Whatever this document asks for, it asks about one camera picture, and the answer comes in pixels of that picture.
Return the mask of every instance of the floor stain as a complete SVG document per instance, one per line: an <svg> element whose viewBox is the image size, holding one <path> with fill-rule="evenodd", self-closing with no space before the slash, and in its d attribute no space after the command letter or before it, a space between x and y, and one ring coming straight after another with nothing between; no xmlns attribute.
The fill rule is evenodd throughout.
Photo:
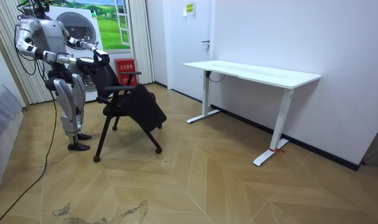
<svg viewBox="0 0 378 224"><path fill-rule="evenodd" d="M95 222L94 224L108 224L106 217L100 219L100 222Z"/></svg>
<svg viewBox="0 0 378 224"><path fill-rule="evenodd" d="M68 215L69 217L63 219L63 223L68 224L92 224L89 222L86 222L85 220L76 217L75 215L71 215L70 212L71 209L71 203L66 204L66 206L62 209L54 210L52 214L56 217L62 217ZM135 221L135 224L143 224L144 219L146 218L147 212L149 210L149 203L147 200L142 201L137 207L129 209L125 211L123 214L119 215L118 217L112 219L110 222L107 222L107 219L105 217L101 218L100 221L97 221L93 224L111 224L114 221L117 221L117 219L124 219L127 215L132 215L139 211L138 218Z"/></svg>
<svg viewBox="0 0 378 224"><path fill-rule="evenodd" d="M68 215L71 209L71 203L66 204L66 206L62 209L54 210L52 214L56 217L61 217L64 215Z"/></svg>
<svg viewBox="0 0 378 224"><path fill-rule="evenodd" d="M135 224L142 224L143 223L144 219L146 218L148 210L149 210L149 205L146 201L146 203L143 205L143 207L141 208L141 210L139 212L139 216L138 216L138 219L135 222Z"/></svg>
<svg viewBox="0 0 378 224"><path fill-rule="evenodd" d="M131 214L134 214L135 211L139 210L140 208L143 208L143 207L147 207L148 208L148 201L147 200L144 200L142 202L140 202L140 204L135 207L135 208L132 208L130 210L127 210L126 212L124 212L123 216L127 216L127 215L131 215Z"/></svg>
<svg viewBox="0 0 378 224"><path fill-rule="evenodd" d="M89 222L86 222L85 220L79 217L76 217L75 215L72 217L69 217L67 221L68 221L68 224L90 224Z"/></svg>

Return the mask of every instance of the chair leg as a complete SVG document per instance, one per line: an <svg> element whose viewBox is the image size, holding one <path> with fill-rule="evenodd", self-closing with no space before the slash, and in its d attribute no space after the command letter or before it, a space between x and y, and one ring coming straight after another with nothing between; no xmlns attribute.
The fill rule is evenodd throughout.
<svg viewBox="0 0 378 224"><path fill-rule="evenodd" d="M158 144L157 140L151 135L151 133L148 132L148 131L145 131L144 129L143 129L143 131L144 131L144 133L147 134L147 137L149 137L150 140L153 142L153 144L157 147L157 149L156 149L156 153L157 153L157 154L162 153L163 149L162 149L161 146Z"/></svg>
<svg viewBox="0 0 378 224"><path fill-rule="evenodd" d="M99 145L97 146L96 156L93 157L94 162L100 162L100 153L102 153L104 140L106 139L108 126L110 125L110 121L112 118L113 118L112 116L107 116L106 118L106 122L104 123L104 127L103 127L102 136L100 137Z"/></svg>
<svg viewBox="0 0 378 224"><path fill-rule="evenodd" d="M120 120L120 117L115 118L114 126L113 126L113 131L116 130L116 126L118 125L118 121Z"/></svg>

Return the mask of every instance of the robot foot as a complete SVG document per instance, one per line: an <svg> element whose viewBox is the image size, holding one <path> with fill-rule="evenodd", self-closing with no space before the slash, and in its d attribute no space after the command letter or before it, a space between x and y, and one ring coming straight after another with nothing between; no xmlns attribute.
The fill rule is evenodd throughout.
<svg viewBox="0 0 378 224"><path fill-rule="evenodd" d="M78 134L78 140L89 140L89 139L91 139L92 138L92 136L91 135L89 135L89 134Z"/></svg>
<svg viewBox="0 0 378 224"><path fill-rule="evenodd" d="M75 143L75 144L69 144L68 149L69 151L87 151L90 149L90 146L86 146L80 143Z"/></svg>

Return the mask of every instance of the wooden floor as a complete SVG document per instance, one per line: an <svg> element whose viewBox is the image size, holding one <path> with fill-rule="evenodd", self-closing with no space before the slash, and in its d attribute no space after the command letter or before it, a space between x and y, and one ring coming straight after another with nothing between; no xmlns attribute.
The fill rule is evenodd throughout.
<svg viewBox="0 0 378 224"><path fill-rule="evenodd" d="M93 163L105 117L86 105L87 152L69 152L59 118L49 169L1 223L378 223L378 167L353 172L296 145L261 167L252 161L271 135L222 113L187 124L201 104L148 85L168 116L153 131L164 152L129 118L111 128ZM44 165L53 104L31 106L0 188L0 216Z"/></svg>

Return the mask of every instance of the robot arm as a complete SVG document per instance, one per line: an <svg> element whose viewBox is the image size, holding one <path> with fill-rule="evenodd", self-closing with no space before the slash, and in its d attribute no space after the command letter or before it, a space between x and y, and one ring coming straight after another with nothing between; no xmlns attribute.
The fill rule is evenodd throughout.
<svg viewBox="0 0 378 224"><path fill-rule="evenodd" d="M74 63L76 60L65 55L57 55L54 52L39 49L30 44L32 36L41 29L41 24L37 19L28 18L20 20L20 29L17 34L16 47L21 54L41 60L57 63Z"/></svg>
<svg viewBox="0 0 378 224"><path fill-rule="evenodd" d="M96 46L93 45L93 44L90 44L88 42L85 42L85 41L82 41L82 40L77 40L77 39L73 38L70 35L70 33L68 32L68 30L65 28L64 24L60 21L58 21L58 22L59 22L59 25L62 29L64 40L66 42L68 42L70 45L72 45L74 47L81 47L83 49L91 50L96 56L98 56L102 59L101 63L109 63L110 62L110 58L109 58L107 52L104 52L102 50L97 49Z"/></svg>

